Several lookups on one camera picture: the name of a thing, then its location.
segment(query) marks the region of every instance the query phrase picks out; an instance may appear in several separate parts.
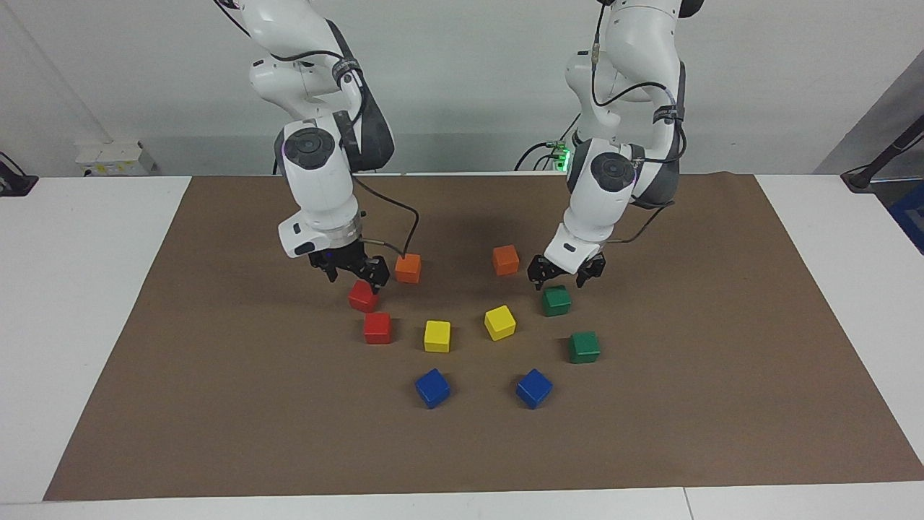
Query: green light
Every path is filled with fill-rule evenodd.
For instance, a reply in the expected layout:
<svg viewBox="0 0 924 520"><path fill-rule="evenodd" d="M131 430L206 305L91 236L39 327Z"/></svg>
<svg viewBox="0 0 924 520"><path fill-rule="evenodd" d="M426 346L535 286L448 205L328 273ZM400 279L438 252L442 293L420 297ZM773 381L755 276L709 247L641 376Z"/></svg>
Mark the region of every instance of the green light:
<svg viewBox="0 0 924 520"><path fill-rule="evenodd" d="M562 152L565 154L555 161L555 169L558 171L568 171L568 168L571 167L571 150L565 148Z"/></svg>

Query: cable clip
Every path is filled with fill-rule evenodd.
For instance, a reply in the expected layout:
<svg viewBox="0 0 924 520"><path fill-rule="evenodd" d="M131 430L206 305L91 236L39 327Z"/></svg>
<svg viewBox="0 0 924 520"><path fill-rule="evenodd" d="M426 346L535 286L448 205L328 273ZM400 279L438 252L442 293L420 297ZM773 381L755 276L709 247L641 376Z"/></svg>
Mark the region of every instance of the cable clip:
<svg viewBox="0 0 924 520"><path fill-rule="evenodd" d="M662 119L666 119L668 121L667 124L671 124L674 121L683 121L684 117L677 108L677 105L665 105L654 111L654 120L651 123L657 123Z"/></svg>
<svg viewBox="0 0 924 520"><path fill-rule="evenodd" d="M354 57L346 57L336 62L333 67L331 67L331 74L334 76L334 81L336 81L337 86L340 86L340 80L350 72L357 71L358 74L362 74L362 67L359 66L359 61Z"/></svg>

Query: black stand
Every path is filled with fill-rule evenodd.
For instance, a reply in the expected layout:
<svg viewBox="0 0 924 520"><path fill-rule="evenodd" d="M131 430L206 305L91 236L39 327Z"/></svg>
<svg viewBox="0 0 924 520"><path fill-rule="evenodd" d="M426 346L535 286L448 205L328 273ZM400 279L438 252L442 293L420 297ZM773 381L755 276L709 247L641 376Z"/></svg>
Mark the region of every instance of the black stand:
<svg viewBox="0 0 924 520"><path fill-rule="evenodd" d="M845 173L841 175L841 179L844 180L844 183L851 192L871 193L869 190L869 183L872 181L872 178L875 177L885 165L889 164L892 159L895 159L907 150L908 146L922 133L924 133L924 116L921 116L917 121L912 123L911 126L908 127L908 130L905 130L905 133L890 144L889 147L879 154L879 156L863 171L853 175Z"/></svg>
<svg viewBox="0 0 924 520"><path fill-rule="evenodd" d="M26 175L9 155L0 152L0 157L9 161L11 165L19 170L14 172L6 165L6 161L0 160L0 197L25 197L32 191L35 183L39 181L34 175Z"/></svg>

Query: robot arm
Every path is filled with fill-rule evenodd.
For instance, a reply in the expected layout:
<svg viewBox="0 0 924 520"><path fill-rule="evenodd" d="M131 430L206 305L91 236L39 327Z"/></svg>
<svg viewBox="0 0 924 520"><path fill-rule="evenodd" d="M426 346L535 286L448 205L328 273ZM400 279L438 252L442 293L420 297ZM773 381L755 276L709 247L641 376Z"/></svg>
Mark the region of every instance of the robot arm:
<svg viewBox="0 0 924 520"><path fill-rule="evenodd" d="M602 9L614 0L600 0ZM544 254L533 258L529 279L537 289L548 279L577 274L577 286L602 274L602 249L629 204L646 209L673 203L683 133L686 73L677 57L677 19L691 16L702 0L626 0L606 23L606 50L599 43L568 62L568 85L581 103L576 151L567 176L571 202ZM618 142L615 99L654 106L650 147Z"/></svg>
<svg viewBox="0 0 924 520"><path fill-rule="evenodd" d="M395 145L359 62L309 0L219 1L240 9L243 27L270 54L250 69L254 90L295 120L274 147L301 208L279 225L283 248L332 282L345 270L378 292L390 273L384 258L365 253L352 174L383 167Z"/></svg>

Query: wooden block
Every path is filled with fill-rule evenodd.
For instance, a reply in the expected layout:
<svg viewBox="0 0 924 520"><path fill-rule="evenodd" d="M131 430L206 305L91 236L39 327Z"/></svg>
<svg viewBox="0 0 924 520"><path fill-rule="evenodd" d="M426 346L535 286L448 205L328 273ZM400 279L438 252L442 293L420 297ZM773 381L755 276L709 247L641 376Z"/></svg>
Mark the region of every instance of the wooden block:
<svg viewBox="0 0 924 520"><path fill-rule="evenodd" d="M502 305L484 313L484 327L488 329L492 340L499 341L514 335L517 331L517 321L510 309Z"/></svg>
<svg viewBox="0 0 924 520"><path fill-rule="evenodd" d="M564 285L548 287L542 293L542 310L546 316L562 316L571 310L571 296Z"/></svg>
<svg viewBox="0 0 924 520"><path fill-rule="evenodd" d="M428 321L423 332L423 350L428 353L448 353L452 324L448 321Z"/></svg>
<svg viewBox="0 0 924 520"><path fill-rule="evenodd" d="M375 310L379 304L379 295L372 294L372 286L366 280L357 280L353 284L353 289L349 292L349 306L364 313L370 313Z"/></svg>
<svg viewBox="0 0 924 520"><path fill-rule="evenodd" d="M533 368L517 383L517 396L531 410L535 410L552 391L552 382L539 370Z"/></svg>
<svg viewBox="0 0 924 520"><path fill-rule="evenodd" d="M519 270L519 256L517 248L512 245L495 247L493 254L494 272L503 277L514 275Z"/></svg>
<svg viewBox="0 0 924 520"><path fill-rule="evenodd" d="M401 283L420 283L422 264L419 254L408 253L404 257L398 256L395 263L395 279Z"/></svg>
<svg viewBox="0 0 924 520"><path fill-rule="evenodd" d="M443 374L440 374L436 368L418 379L414 387L417 388L417 394L430 409L439 406L449 397L450 393L449 381L446 381Z"/></svg>
<svg viewBox="0 0 924 520"><path fill-rule="evenodd" d="M568 342L568 359L571 363L593 363L600 357L600 342L596 332L576 332Z"/></svg>
<svg viewBox="0 0 924 520"><path fill-rule="evenodd" d="M369 345L387 345L392 342L392 317L388 313L369 313L362 332Z"/></svg>

